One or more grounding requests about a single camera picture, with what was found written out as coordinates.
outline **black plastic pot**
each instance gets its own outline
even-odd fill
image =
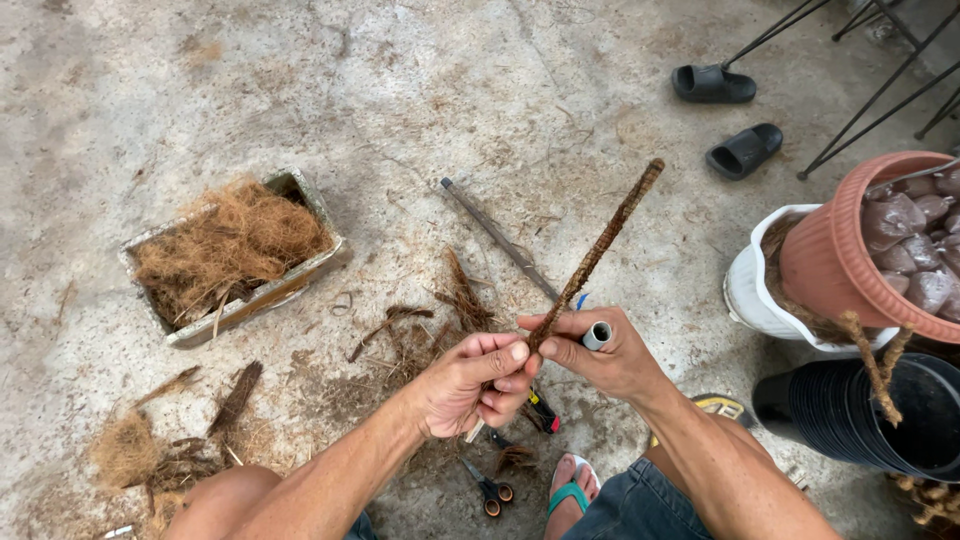
[[[762,380],[754,411],[768,430],[827,457],[960,481],[960,370],[934,356],[901,356],[890,382],[903,415],[896,428],[871,393],[859,358],[811,362]]]

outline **fingernail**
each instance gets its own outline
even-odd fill
[[[552,358],[557,354],[557,342],[553,339],[547,339],[540,344],[540,354],[545,358]]]
[[[527,347],[525,341],[517,341],[510,348],[510,355],[514,357],[514,361],[522,362],[530,356],[530,348]]]

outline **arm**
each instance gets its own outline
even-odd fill
[[[542,316],[517,320],[531,330]],[[597,321],[613,336],[600,351],[576,343]],[[569,311],[558,334],[540,345],[543,357],[582,375],[600,391],[627,401],[677,466],[687,496],[718,540],[838,539],[827,521],[769,456],[722,429],[663,373],[618,307]]]
[[[540,359],[516,334],[474,334],[398,391],[370,418],[274,488],[230,539],[343,538],[360,511],[430,436],[479,417],[502,426],[527,399]],[[481,395],[494,380],[498,390]],[[477,400],[482,403],[475,406]]]

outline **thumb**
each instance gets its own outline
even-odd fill
[[[530,357],[526,341],[517,341],[483,356],[468,358],[465,372],[470,382],[485,382],[499,379],[520,369]]]
[[[586,347],[558,335],[551,335],[543,340],[540,344],[540,354],[584,377],[586,376],[584,371],[593,360]]]

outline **orange plastic pot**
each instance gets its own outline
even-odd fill
[[[886,154],[857,165],[837,186],[833,199],[810,213],[783,241],[783,292],[818,315],[836,320],[848,309],[865,327],[906,322],[915,332],[960,343],[960,325],[930,315],[897,294],[876,269],[860,233],[860,202],[871,184],[943,165],[953,157],[934,152]]]

